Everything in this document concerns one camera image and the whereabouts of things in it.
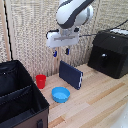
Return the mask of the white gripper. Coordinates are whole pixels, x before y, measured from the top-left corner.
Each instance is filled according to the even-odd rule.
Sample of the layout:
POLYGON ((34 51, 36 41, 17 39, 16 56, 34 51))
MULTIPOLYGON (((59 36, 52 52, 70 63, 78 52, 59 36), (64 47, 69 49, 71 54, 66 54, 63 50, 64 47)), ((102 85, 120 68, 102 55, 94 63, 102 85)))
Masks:
POLYGON ((75 45, 79 41, 79 29, 56 29, 50 30, 46 34, 46 45, 49 48, 53 48, 53 56, 57 57, 57 50, 55 47, 68 46, 66 48, 65 54, 69 55, 70 46, 75 45))

